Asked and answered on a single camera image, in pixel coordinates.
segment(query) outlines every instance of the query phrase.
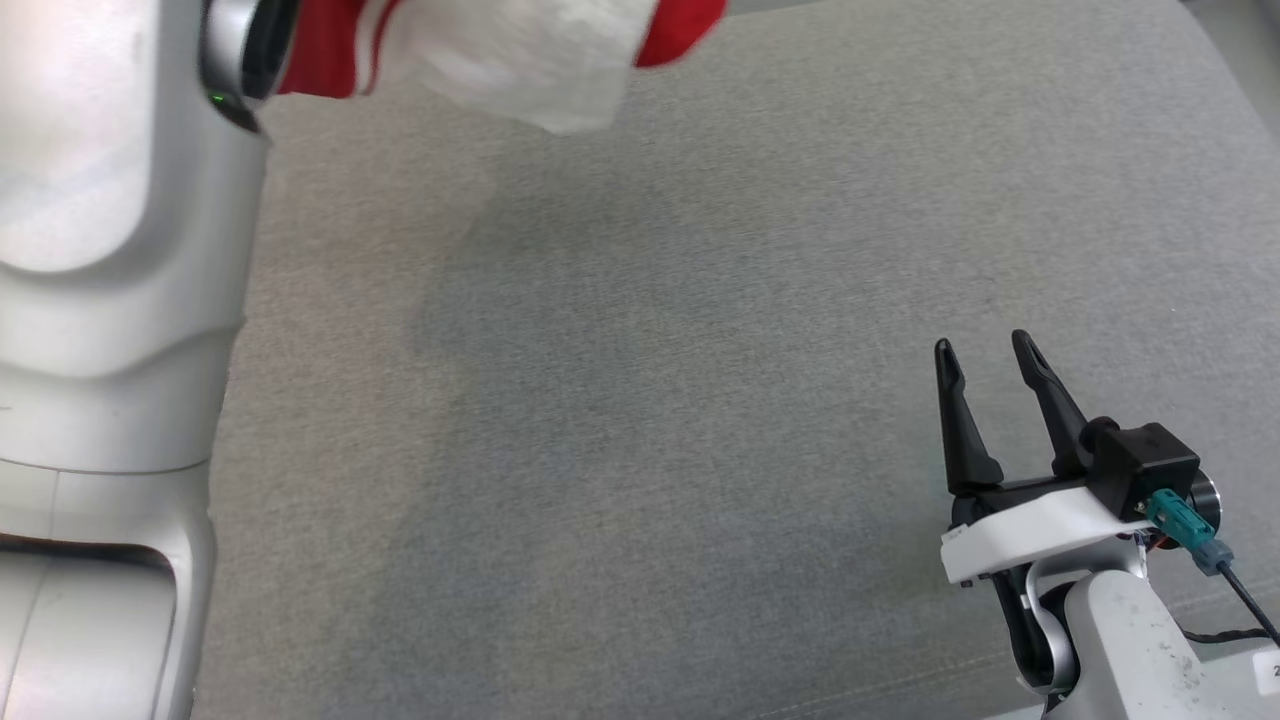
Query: gray fabric surface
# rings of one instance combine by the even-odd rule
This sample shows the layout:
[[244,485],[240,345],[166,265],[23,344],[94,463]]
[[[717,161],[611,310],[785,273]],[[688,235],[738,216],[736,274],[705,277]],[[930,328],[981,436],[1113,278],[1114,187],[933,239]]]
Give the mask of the gray fabric surface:
[[266,122],[200,720],[1027,705],[938,561],[931,357],[1041,473],[1016,327],[1204,455],[1280,612],[1280,156],[1176,3],[751,14],[590,137],[415,86]]

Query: red cloth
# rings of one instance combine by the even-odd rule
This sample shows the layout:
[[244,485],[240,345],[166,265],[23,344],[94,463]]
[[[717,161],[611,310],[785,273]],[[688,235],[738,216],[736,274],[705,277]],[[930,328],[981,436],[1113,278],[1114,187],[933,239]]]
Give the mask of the red cloth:
[[[379,50],[402,0],[303,0],[280,92],[367,95],[378,85]],[[727,0],[659,0],[636,67],[673,63],[724,14]]]

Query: white plastic bag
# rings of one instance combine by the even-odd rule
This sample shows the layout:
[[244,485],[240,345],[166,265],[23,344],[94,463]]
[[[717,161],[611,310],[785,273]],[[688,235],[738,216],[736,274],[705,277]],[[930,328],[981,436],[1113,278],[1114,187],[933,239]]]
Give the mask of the white plastic bag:
[[657,0],[404,0],[383,40],[387,79],[554,133],[608,126]]

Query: red fabric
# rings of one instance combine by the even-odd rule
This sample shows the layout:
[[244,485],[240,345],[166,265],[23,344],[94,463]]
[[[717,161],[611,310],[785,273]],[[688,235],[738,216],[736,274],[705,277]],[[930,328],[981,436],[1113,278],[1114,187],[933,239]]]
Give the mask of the red fabric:
[[726,5],[727,0],[660,0],[636,67],[666,65],[684,58],[716,27]]
[[[280,94],[351,97],[356,92],[356,27],[367,0],[303,0],[293,41],[293,56]],[[372,91],[381,60],[381,36],[390,10],[387,4],[374,47]],[[636,55],[637,68],[673,63],[698,45],[724,14],[727,0],[659,0],[649,36]]]

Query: teal connector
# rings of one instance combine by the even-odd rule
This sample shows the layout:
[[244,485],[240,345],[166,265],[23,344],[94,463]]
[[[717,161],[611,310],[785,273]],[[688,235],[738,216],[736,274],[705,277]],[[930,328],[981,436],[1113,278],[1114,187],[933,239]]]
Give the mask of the teal connector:
[[1151,524],[1178,541],[1192,553],[1196,566],[1206,575],[1217,575],[1222,565],[1235,560],[1225,542],[1215,539],[1217,530],[1199,512],[1171,489],[1156,491],[1147,501],[1147,519]]

